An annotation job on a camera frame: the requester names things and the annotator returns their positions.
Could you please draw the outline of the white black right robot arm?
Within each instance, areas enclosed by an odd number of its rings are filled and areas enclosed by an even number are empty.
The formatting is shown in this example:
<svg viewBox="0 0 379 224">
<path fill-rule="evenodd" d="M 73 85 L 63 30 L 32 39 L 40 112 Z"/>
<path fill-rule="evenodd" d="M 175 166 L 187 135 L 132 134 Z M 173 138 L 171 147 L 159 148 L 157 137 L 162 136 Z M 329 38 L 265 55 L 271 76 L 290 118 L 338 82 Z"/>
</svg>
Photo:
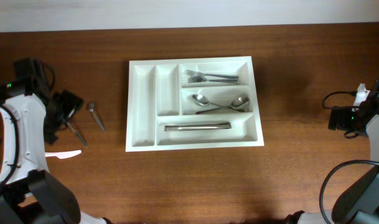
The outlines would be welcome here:
<svg viewBox="0 0 379 224">
<path fill-rule="evenodd" d="M 360 84 L 351 92 L 350 106 L 330 107 L 329 129 L 341 130 L 347 139 L 368 139 L 369 155 L 342 161 L 327 173 L 319 191 L 319 212 L 300 210 L 285 223 L 379 223 L 379 79 L 373 88 Z M 368 168 L 338 197 L 331 209 L 324 207 L 324 191 L 334 173 L 351 165 Z"/>
</svg>

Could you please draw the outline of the pink plastic knife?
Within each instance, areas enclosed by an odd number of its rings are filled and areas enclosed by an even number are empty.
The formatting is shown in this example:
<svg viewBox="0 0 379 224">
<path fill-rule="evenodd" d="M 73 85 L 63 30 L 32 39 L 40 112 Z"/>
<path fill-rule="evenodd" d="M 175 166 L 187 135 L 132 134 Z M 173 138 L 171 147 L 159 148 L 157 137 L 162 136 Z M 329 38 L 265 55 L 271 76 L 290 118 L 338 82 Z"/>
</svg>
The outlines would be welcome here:
<svg viewBox="0 0 379 224">
<path fill-rule="evenodd" d="M 68 159 L 82 153 L 82 150 L 65 151 L 65 152 L 46 152 L 45 157 L 56 157 L 58 159 Z"/>
</svg>

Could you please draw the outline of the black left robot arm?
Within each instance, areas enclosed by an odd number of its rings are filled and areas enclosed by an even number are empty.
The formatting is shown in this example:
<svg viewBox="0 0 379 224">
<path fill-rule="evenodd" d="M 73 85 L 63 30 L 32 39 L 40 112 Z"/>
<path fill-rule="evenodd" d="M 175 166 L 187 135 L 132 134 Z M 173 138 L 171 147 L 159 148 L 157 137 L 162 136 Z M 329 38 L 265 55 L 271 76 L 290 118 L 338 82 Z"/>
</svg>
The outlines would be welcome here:
<svg viewBox="0 0 379 224">
<path fill-rule="evenodd" d="M 77 198 L 49 172 L 46 144 L 84 101 L 65 90 L 52 93 L 54 70 L 24 58 L 14 62 L 16 79 L 0 85 L 3 159 L 0 173 L 0 223 L 109 223 L 81 211 Z"/>
</svg>

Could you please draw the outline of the metal spoon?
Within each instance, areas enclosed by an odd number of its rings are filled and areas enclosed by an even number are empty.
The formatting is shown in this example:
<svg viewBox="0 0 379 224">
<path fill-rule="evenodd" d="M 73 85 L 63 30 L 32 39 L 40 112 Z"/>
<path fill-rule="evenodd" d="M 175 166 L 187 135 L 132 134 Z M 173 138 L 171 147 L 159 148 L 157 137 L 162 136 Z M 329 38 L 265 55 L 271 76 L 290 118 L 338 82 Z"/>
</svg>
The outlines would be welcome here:
<svg viewBox="0 0 379 224">
<path fill-rule="evenodd" d="M 214 111 L 218 111 L 218 110 L 222 110 L 222 109 L 240 110 L 240 109 L 242 109 L 242 107 L 247 105 L 249 102 L 250 102 L 250 100 L 247 96 L 240 96 L 240 97 L 234 99 L 231 102 L 231 104 L 228 106 L 222 106 L 222 107 L 214 108 L 214 109 L 210 109 L 210 110 L 198 111 L 198 112 L 196 112 L 196 114 L 205 114 L 205 113 L 214 112 Z"/>
<path fill-rule="evenodd" d="M 205 96 L 203 95 L 200 95 L 200 94 L 194 94 L 191 96 L 191 99 L 192 101 L 196 104 L 196 105 L 199 105 L 199 106 L 208 106 L 208 105 L 211 105 L 212 103 L 208 100 L 208 98 L 206 98 Z"/>
</svg>

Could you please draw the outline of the metal fork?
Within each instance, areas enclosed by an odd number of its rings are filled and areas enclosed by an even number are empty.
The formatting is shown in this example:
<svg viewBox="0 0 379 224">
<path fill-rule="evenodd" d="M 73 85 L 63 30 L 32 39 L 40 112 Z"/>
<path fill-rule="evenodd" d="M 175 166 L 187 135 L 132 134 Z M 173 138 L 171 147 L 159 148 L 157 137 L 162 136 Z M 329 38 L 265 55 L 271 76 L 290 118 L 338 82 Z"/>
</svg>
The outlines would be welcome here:
<svg viewBox="0 0 379 224">
<path fill-rule="evenodd" d="M 240 84 L 239 79 L 207 79 L 205 77 L 189 77 L 187 79 L 188 83 L 202 83 L 202 82 L 215 82 L 215 83 L 233 83 Z"/>
<path fill-rule="evenodd" d="M 218 77 L 218 78 L 226 78 L 226 79 L 239 79 L 239 76 L 237 75 L 219 75 L 219 74 L 209 74 L 209 73 L 202 73 L 202 72 L 196 72 L 193 70 L 185 70 L 185 73 L 189 75 L 190 77 Z"/>
</svg>

